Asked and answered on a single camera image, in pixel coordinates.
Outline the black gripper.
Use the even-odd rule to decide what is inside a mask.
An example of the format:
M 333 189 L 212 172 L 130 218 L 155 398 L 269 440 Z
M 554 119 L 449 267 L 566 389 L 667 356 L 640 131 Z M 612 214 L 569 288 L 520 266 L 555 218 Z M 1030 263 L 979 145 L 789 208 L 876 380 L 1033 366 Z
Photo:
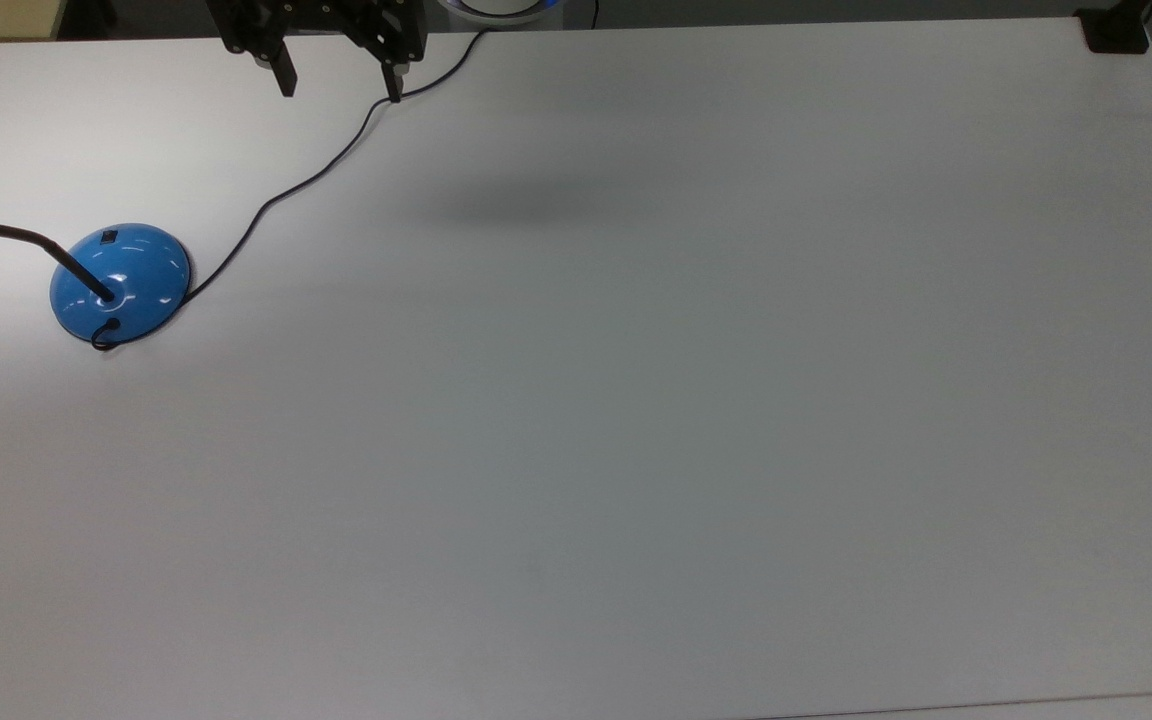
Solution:
M 273 73 L 280 94 L 291 97 L 297 73 L 285 33 L 338 32 L 378 61 L 391 103 L 401 103 L 404 74 L 424 59 L 429 18 L 422 1 L 206 1 L 232 54 L 248 54 Z

